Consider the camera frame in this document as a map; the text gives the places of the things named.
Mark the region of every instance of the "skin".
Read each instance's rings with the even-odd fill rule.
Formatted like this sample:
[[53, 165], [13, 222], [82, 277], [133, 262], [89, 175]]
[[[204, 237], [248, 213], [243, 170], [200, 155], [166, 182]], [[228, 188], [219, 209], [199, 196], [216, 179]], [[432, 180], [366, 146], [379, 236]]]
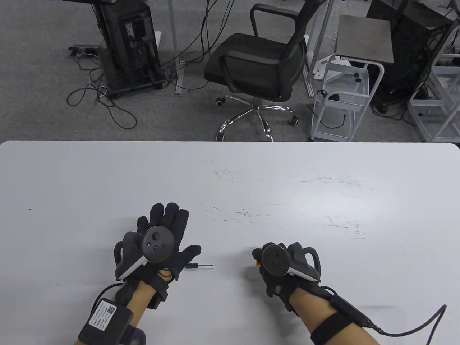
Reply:
[[[161, 276], [165, 281], [172, 280], [171, 272], [162, 271]], [[136, 327], [147, 309], [147, 306], [155, 295], [156, 291], [150, 285], [140, 282], [137, 290], [132, 295], [127, 308], [133, 312], [131, 326]], [[300, 288], [294, 291], [289, 298], [289, 303], [297, 311], [300, 319], [307, 329], [313, 332], [324, 320], [337, 311], [331, 307], [329, 302], [320, 297], [314, 296]], [[75, 345], [86, 345], [79, 340]], [[336, 334], [327, 345], [379, 345], [377, 341], [370, 336], [363, 328], [352, 323]]]
[[[291, 295], [289, 303], [294, 307], [310, 333], [337, 312], [325, 299], [300, 288]], [[379, 343], [363, 328], [352, 323], [329, 340], [327, 345], [379, 345]]]
[[[173, 276], [170, 271], [161, 271], [160, 277], [164, 281], [171, 281]], [[142, 315], [144, 314], [147, 306], [149, 305], [150, 300], [156, 294], [156, 290], [150, 285], [140, 282], [138, 288], [132, 294], [131, 301], [126, 306], [129, 310], [132, 311], [133, 317], [131, 320], [131, 326], [137, 327], [139, 321], [141, 320]], [[81, 341], [77, 340], [75, 345], [86, 345]]]

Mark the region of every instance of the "black glove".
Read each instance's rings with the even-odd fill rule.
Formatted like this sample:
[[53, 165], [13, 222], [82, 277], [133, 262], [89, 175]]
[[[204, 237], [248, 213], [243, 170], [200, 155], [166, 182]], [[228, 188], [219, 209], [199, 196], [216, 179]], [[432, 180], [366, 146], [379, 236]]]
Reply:
[[[270, 242], [265, 244], [262, 248], [256, 248], [253, 250], [253, 257], [255, 260], [257, 260], [259, 264], [262, 263], [262, 252], [265, 248], [272, 244], [274, 243]], [[286, 246], [283, 243], [278, 244], [278, 246], [287, 250]], [[286, 274], [282, 277], [277, 277], [268, 273], [262, 265], [259, 268], [259, 272], [265, 284], [267, 285], [267, 295], [269, 297], [273, 297], [273, 295], [275, 294], [281, 299], [281, 301], [283, 301], [288, 311], [294, 311], [296, 314], [297, 312], [289, 303], [289, 298], [297, 288], [301, 288], [315, 296], [321, 297], [326, 300], [330, 300], [330, 298], [332, 297], [331, 293], [319, 286], [319, 283], [321, 282], [320, 280], [318, 280], [317, 282], [311, 282], [299, 276], [292, 276], [290, 274]], [[275, 293], [277, 287], [281, 288], [281, 291], [279, 293]]]
[[[145, 216], [138, 219], [138, 237], [142, 238], [142, 235], [150, 229], [152, 226], [162, 225], [168, 228], [174, 236], [174, 250], [171, 255], [164, 261], [153, 264], [147, 263], [146, 265], [139, 266], [133, 273], [131, 273], [126, 279], [125, 284], [116, 293], [115, 301], [126, 306], [132, 298], [132, 294], [136, 291], [140, 281], [149, 284], [153, 287], [157, 293], [150, 301], [148, 308], [156, 309], [161, 301], [166, 300], [168, 284], [175, 278], [178, 280], [179, 273], [184, 267], [191, 262], [196, 255], [201, 253], [201, 247], [198, 245], [192, 245], [184, 249], [182, 252], [179, 251], [179, 246], [184, 236], [185, 227], [187, 226], [187, 220], [189, 219], [189, 211], [179, 209], [175, 203], [169, 203], [166, 208], [162, 204], [156, 204], [150, 211], [150, 221]], [[115, 247], [115, 263], [119, 264], [120, 257], [117, 255], [117, 247], [120, 246], [117, 243]], [[160, 271], [168, 270], [172, 274], [171, 280], [166, 282], [160, 275]]]

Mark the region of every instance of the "chrome chair base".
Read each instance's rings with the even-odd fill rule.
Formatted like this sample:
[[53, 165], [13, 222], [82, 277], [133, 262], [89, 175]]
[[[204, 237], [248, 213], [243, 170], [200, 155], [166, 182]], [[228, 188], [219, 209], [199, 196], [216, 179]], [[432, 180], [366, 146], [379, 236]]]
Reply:
[[238, 101], [240, 103], [243, 103], [245, 105], [248, 105], [250, 108], [249, 109], [246, 109], [244, 110], [243, 112], [229, 118], [227, 121], [225, 121], [221, 128], [219, 129], [219, 132], [217, 133], [217, 136], [216, 136], [216, 141], [224, 141], [224, 138], [225, 138], [225, 129], [230, 126], [232, 123], [234, 123], [235, 121], [238, 121], [239, 119], [241, 119], [242, 117], [248, 115], [248, 114], [255, 114], [262, 127], [264, 128], [264, 133], [265, 133], [265, 136], [267, 137], [267, 140], [268, 141], [273, 141], [273, 133], [271, 131], [271, 128], [270, 128], [270, 125], [268, 124], [268, 122], [265, 120], [264, 118], [264, 113], [263, 111], [265, 110], [277, 110], [277, 111], [284, 111], [284, 112], [287, 112], [287, 113], [290, 113], [291, 114], [291, 120], [289, 121], [289, 124], [292, 125], [292, 126], [297, 126], [298, 122], [299, 122], [299, 118], [296, 116], [296, 114], [294, 113], [294, 110], [290, 107], [284, 107], [284, 106], [280, 106], [280, 105], [262, 105], [262, 100], [260, 98], [257, 98], [257, 97], [254, 97], [253, 99], [253, 102], [249, 102], [243, 98], [239, 98], [239, 97], [236, 97], [236, 96], [233, 96], [233, 95], [226, 95], [225, 98], [218, 98], [216, 100], [216, 105], [218, 106], [222, 106], [225, 104], [225, 100], [226, 99], [233, 99], [235, 101]]

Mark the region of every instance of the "computer tower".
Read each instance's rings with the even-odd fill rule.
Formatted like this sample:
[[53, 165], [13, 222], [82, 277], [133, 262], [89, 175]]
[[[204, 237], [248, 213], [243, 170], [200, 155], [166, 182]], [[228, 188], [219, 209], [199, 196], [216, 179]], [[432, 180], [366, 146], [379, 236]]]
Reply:
[[102, 6], [103, 20], [107, 26], [112, 61], [105, 63], [104, 72], [112, 88], [136, 88], [146, 82], [161, 86], [164, 75], [155, 39], [150, 7], [142, 0], [117, 0], [113, 5]]
[[[415, 0], [373, 0], [367, 17], [390, 21], [394, 55], [393, 64], [383, 64], [385, 74], [374, 102], [407, 99], [427, 76], [454, 23]], [[377, 74], [371, 71], [371, 84]]]

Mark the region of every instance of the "sticker label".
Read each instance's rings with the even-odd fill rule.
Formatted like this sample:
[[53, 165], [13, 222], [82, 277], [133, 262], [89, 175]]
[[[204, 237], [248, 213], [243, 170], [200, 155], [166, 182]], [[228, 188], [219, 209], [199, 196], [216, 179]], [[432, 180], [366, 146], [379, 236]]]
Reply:
[[106, 301], [101, 301], [91, 319], [89, 320], [89, 324], [97, 329], [100, 329], [101, 331], [105, 331], [107, 325], [115, 313], [115, 310], [116, 305], [112, 305]]

